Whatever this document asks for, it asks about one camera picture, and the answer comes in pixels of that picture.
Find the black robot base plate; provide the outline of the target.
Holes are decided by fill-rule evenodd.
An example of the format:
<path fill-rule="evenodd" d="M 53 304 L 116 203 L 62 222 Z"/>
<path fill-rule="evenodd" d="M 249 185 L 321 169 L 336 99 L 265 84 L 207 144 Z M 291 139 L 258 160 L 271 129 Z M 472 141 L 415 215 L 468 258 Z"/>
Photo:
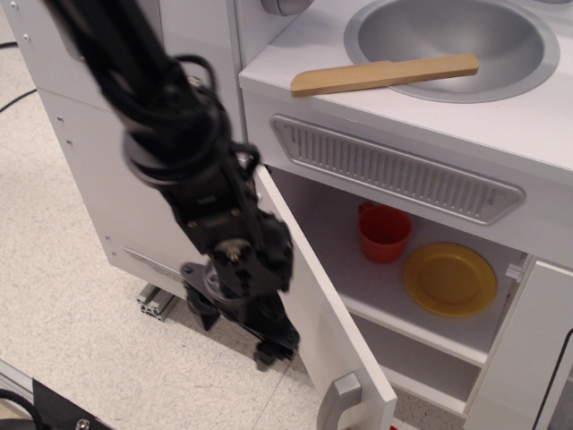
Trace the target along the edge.
<path fill-rule="evenodd" d="M 112 426 L 32 379 L 31 388 L 1 388 L 1 400 L 22 409 L 25 417 L 2 418 L 2 429 L 110 430 Z"/>

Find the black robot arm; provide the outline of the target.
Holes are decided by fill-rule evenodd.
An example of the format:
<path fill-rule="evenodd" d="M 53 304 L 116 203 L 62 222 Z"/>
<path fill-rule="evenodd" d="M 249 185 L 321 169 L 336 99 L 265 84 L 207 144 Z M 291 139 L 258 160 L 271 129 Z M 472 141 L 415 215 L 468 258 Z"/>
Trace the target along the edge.
<path fill-rule="evenodd" d="M 254 189 L 258 149 L 232 139 L 217 84 L 188 81 L 183 66 L 210 63 L 169 56 L 134 1 L 50 1 L 125 129 L 130 170 L 160 192 L 175 221 L 209 266 L 201 281 L 182 268 L 186 301 L 211 328 L 226 318 L 258 339 L 261 370 L 291 358 L 300 336 L 280 294 L 293 275 L 287 225 L 261 210 Z"/>

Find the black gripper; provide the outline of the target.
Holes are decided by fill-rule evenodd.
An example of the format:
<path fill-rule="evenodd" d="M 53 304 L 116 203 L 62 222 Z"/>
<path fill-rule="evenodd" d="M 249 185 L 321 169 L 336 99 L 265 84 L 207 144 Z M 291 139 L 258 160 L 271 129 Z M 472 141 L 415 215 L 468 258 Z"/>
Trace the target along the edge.
<path fill-rule="evenodd" d="M 186 302 L 195 321 L 209 331 L 218 318 L 236 323 L 260 342 L 254 351 L 256 368 L 266 372 L 277 360 L 291 360 L 300 335 L 287 317 L 278 292 L 253 296 L 234 292 L 221 279 L 213 263 L 181 266 Z"/>

